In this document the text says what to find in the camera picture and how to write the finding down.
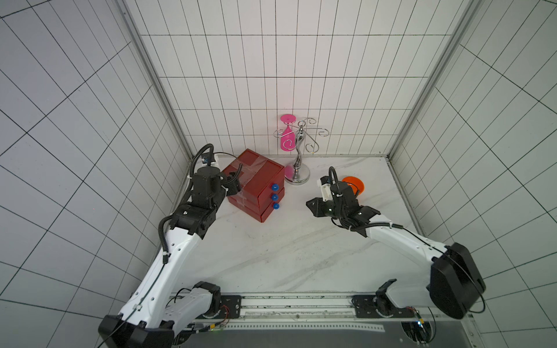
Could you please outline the red plastic drawer cabinet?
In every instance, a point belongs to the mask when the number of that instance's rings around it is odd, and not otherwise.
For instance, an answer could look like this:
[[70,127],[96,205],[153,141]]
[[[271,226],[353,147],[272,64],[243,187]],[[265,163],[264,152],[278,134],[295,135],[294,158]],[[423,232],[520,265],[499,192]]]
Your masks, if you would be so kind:
[[257,152],[246,149],[224,172],[231,175],[239,169],[241,191],[229,202],[261,223],[280,208],[284,198],[285,167]]

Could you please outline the red top drawer blue knob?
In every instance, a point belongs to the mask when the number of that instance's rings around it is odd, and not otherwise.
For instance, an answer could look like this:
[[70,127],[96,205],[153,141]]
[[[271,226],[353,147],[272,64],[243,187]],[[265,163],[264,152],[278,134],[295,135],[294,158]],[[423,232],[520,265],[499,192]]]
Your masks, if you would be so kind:
[[257,201],[262,194],[272,192],[272,186],[284,187],[284,166],[275,162],[265,161],[261,165],[250,168],[242,175],[245,180],[242,193],[248,200]]

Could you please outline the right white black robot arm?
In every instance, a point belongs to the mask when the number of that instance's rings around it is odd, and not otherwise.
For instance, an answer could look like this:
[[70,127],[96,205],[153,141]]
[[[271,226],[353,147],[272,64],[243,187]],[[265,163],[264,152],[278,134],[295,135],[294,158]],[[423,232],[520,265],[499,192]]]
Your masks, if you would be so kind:
[[318,181],[321,196],[306,205],[316,218],[330,218],[343,230],[380,242],[416,265],[403,278],[391,278],[375,292],[373,306],[390,318],[397,309],[436,307],[462,319],[483,298],[486,285],[470,251],[462,244],[446,245],[393,223],[373,207],[359,204],[352,187],[334,171]]

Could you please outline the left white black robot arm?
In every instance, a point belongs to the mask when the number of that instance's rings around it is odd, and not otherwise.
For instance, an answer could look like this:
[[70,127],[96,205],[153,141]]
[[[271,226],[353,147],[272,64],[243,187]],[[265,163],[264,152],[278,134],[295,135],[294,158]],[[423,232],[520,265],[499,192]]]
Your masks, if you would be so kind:
[[101,321],[102,346],[171,347],[194,319],[219,313],[220,287],[204,281],[178,302],[169,301],[178,272],[216,221],[219,207],[241,191],[240,173],[225,174],[210,164],[190,175],[182,203],[159,224],[161,250],[143,281],[116,316]]

